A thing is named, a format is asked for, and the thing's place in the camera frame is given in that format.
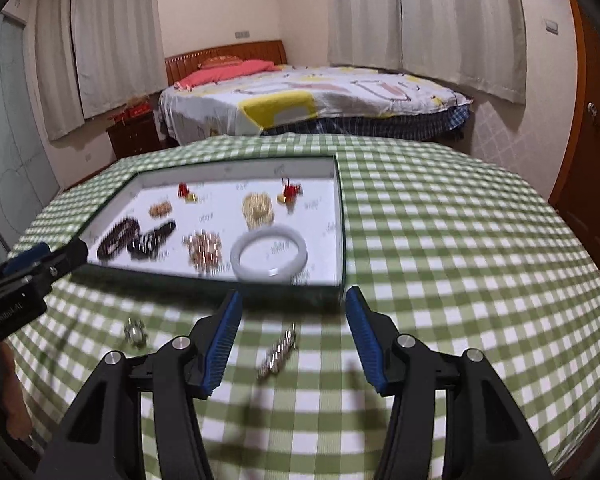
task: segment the green and white tablecloth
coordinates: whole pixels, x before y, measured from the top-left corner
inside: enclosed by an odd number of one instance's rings
[[[552,469],[600,414],[600,273],[553,209],[520,177],[436,144],[365,137],[215,137],[119,161],[56,198],[16,250],[68,241],[136,171],[244,156],[336,154],[346,216],[346,286],[431,349],[485,350]],[[136,354],[123,323],[141,318],[149,350],[210,313],[168,291],[135,296],[71,278],[48,313],[11,341],[37,440],[51,439],[109,349]],[[287,324],[299,350],[262,385],[255,369]],[[365,382],[344,315],[245,312],[222,385],[196,401],[218,479],[370,478],[390,403]],[[432,477],[442,471],[445,403],[436,403]],[[142,400],[149,478],[159,478],[152,402]]]

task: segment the door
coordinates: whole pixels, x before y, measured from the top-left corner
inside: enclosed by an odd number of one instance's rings
[[[578,12],[577,6],[574,7],[578,61],[586,65],[585,70],[579,67],[578,79],[584,76],[586,84],[584,98],[576,96],[579,110],[574,120],[581,113],[582,124],[571,165],[566,168],[564,187],[554,204],[600,269],[600,37],[584,14],[576,16]],[[567,164],[568,158],[566,154],[563,164]]]
[[[33,118],[23,32],[0,15],[0,261],[59,190]]]

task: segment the pillow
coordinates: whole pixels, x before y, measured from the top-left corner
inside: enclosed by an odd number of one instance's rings
[[[208,57],[198,65],[200,70],[205,68],[215,68],[218,66],[233,66],[240,65],[242,60],[237,56],[215,56]]]
[[[249,59],[243,61],[240,65],[218,66],[215,68],[205,68],[189,74],[186,78],[178,81],[176,89],[191,89],[196,86],[206,85],[208,83],[219,83],[228,81],[245,75],[258,74],[260,72],[276,72],[280,67],[275,66],[273,61],[263,61],[261,59]]]

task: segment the blue plaid fabric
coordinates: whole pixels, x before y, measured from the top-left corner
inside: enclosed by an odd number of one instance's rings
[[[375,117],[326,117],[284,124],[264,130],[264,136],[296,134],[337,134],[359,137],[389,137],[403,140],[431,140],[445,134],[461,137],[459,129],[471,115],[469,105],[454,106],[435,114]]]

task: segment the curtain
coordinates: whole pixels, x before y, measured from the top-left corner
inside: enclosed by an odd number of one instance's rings
[[[523,103],[521,0],[402,0],[402,66]]]
[[[330,0],[329,62],[399,69],[400,0]]]
[[[75,78],[70,0],[37,0],[35,57],[40,104],[49,140],[84,124]]]
[[[157,0],[72,0],[86,118],[167,87]]]

